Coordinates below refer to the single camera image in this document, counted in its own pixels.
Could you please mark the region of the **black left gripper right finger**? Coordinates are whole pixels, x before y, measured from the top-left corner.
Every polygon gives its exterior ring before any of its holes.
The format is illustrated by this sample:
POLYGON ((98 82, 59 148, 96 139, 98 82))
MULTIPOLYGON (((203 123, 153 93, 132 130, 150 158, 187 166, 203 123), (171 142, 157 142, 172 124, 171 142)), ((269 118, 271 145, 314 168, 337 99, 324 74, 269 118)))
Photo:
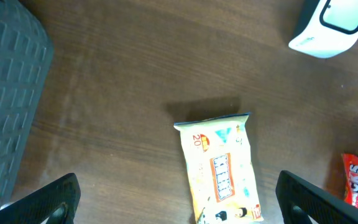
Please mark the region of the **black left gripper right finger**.
POLYGON ((280 172, 275 193, 285 224, 358 224, 358 208, 287 170, 280 172))

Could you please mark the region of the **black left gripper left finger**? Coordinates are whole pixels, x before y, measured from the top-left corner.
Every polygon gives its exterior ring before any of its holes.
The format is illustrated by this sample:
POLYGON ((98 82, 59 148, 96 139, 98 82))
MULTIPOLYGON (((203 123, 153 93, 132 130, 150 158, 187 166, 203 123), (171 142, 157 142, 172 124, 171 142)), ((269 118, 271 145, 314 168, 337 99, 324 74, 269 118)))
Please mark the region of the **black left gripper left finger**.
POLYGON ((77 176, 69 173, 0 210, 0 223, 73 224, 80 197, 77 176))

